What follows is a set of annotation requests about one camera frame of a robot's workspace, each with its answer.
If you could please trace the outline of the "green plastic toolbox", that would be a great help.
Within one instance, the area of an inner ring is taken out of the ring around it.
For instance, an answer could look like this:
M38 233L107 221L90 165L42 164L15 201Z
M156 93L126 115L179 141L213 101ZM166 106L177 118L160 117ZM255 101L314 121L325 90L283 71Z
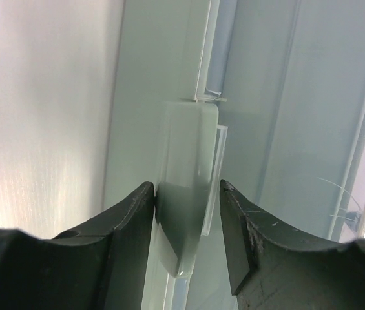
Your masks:
M240 309L220 182L365 239L365 1L126 1L105 205L154 186L139 309Z

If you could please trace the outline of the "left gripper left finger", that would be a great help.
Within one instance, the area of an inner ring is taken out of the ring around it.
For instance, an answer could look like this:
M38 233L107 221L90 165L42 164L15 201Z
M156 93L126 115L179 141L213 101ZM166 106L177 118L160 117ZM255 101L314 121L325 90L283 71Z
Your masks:
M142 183L49 240L0 229L0 309L139 309L154 200Z

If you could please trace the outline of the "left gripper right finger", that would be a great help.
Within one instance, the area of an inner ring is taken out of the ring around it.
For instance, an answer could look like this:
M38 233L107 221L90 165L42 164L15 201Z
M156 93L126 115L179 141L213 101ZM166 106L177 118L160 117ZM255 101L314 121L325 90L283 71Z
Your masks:
M301 231L220 182L231 293L240 309L365 309L365 239Z

